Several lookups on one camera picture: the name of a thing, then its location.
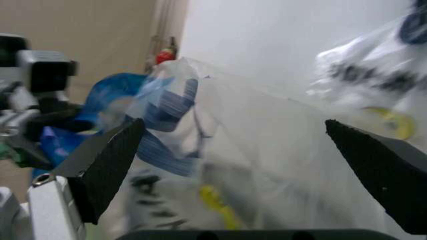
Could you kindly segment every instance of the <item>white wall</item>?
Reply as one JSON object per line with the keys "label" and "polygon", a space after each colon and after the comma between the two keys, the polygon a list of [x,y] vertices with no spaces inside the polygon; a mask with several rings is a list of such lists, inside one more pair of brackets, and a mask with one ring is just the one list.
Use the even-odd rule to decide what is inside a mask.
{"label": "white wall", "polygon": [[408,12],[410,0],[190,0],[181,56],[303,96],[315,56]]}

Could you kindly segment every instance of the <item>screw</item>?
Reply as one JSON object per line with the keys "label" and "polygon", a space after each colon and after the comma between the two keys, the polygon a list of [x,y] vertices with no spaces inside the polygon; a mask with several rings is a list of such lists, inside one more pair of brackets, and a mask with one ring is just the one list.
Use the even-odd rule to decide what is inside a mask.
{"label": "screw", "polygon": [[42,175],[37,176],[33,181],[32,181],[32,186],[34,188],[41,186],[43,184],[47,184],[50,183],[52,181],[55,180],[55,176],[50,174],[50,173],[44,173]]}

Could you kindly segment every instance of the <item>blue fabric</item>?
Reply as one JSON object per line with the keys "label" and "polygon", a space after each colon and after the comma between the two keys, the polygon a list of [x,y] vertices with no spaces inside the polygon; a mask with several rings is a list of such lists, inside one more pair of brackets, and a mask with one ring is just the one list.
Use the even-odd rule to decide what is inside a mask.
{"label": "blue fabric", "polygon": [[104,78],[92,87],[80,114],[75,119],[95,124],[99,112],[118,98],[135,96],[147,80],[147,75],[133,73],[118,73]]}
{"label": "blue fabric", "polygon": [[[92,87],[81,112],[75,120],[84,120],[96,124],[99,112],[118,98],[135,96],[147,80],[147,75],[133,73],[119,73],[104,78]],[[47,126],[43,129],[40,137],[40,148],[56,167],[88,137],[88,135]],[[46,172],[45,170],[34,169],[33,177]]]}

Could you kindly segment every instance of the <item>plastic bag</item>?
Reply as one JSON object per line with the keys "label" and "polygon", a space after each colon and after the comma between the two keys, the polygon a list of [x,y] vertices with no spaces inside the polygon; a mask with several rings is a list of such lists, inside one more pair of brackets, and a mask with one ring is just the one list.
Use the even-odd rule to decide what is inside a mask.
{"label": "plastic bag", "polygon": [[399,18],[319,53],[307,93],[358,115],[363,129],[426,151],[427,45],[402,41],[407,21]]}
{"label": "plastic bag", "polygon": [[315,108],[185,58],[150,78],[127,110],[148,123],[149,139],[101,220],[112,236],[357,228],[423,238],[405,233],[370,196]]}

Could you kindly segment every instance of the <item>yellow object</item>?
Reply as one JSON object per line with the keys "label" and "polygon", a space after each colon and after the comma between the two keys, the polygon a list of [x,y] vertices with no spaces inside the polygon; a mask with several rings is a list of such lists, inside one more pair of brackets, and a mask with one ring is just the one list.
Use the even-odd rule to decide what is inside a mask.
{"label": "yellow object", "polygon": [[391,111],[384,107],[366,107],[365,109],[379,114],[384,123],[392,126],[394,136],[397,139],[406,140],[414,135],[416,123],[411,116]]}
{"label": "yellow object", "polygon": [[225,205],[221,200],[219,192],[212,185],[203,185],[199,190],[200,198],[212,210],[220,213],[228,230],[238,230],[239,220],[231,207]]}

